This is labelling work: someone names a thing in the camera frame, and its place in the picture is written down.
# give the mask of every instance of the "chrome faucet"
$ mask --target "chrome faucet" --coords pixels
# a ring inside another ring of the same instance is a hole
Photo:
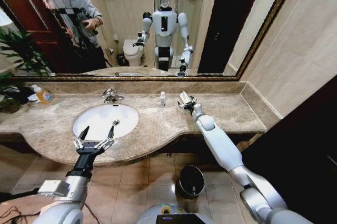
[[[108,90],[105,90],[105,92],[103,93],[102,97],[105,99],[104,103],[111,103],[114,102],[116,100],[123,100],[124,97],[121,95],[117,95],[115,90],[110,88]]]

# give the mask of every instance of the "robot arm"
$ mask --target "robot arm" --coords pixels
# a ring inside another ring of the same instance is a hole
[[[42,213],[33,224],[81,224],[82,208],[87,195],[87,184],[95,158],[114,143],[114,126],[104,141],[82,143],[89,131],[89,126],[74,140],[77,153],[80,155],[74,168],[66,175],[65,181],[46,180],[38,193],[46,196],[57,196],[49,209]]]
[[[189,29],[187,27],[187,17],[185,13],[179,14],[178,25],[180,28],[182,40],[184,41],[184,52],[181,55],[180,72],[178,73],[178,75],[186,75],[186,69],[190,63],[190,57],[191,53],[193,52],[193,47],[189,45]]]
[[[143,31],[138,33],[137,43],[133,46],[144,46],[148,38],[150,37],[150,28],[152,24],[152,15],[149,12],[143,14]]]
[[[288,210],[275,188],[265,178],[244,166],[239,150],[214,119],[202,111],[201,104],[197,104],[194,97],[182,92],[180,98],[182,104],[178,102],[179,106],[191,112],[216,161],[229,172],[234,181],[245,188],[240,193],[241,199],[258,223],[311,223]]]

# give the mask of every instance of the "drain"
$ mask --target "drain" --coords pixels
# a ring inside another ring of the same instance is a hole
[[[119,120],[114,120],[114,122],[112,123],[114,126],[117,126],[119,123],[121,123]]]

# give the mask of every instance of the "mirror frame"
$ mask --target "mirror frame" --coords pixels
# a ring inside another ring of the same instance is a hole
[[[276,18],[285,0],[275,0],[270,8],[266,18],[263,21],[251,47],[246,53],[235,76],[224,76],[223,74],[199,74],[196,76],[136,76],[136,77],[115,77],[115,76],[97,76],[83,74],[56,74],[56,76],[14,76],[11,80],[16,82],[105,82],[105,81],[239,81],[252,57],[256,53],[264,36],[267,34],[271,24]]]

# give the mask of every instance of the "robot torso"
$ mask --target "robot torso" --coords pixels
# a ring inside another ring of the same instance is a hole
[[[156,11],[152,15],[152,25],[158,47],[170,47],[177,28],[177,13],[174,10]]]

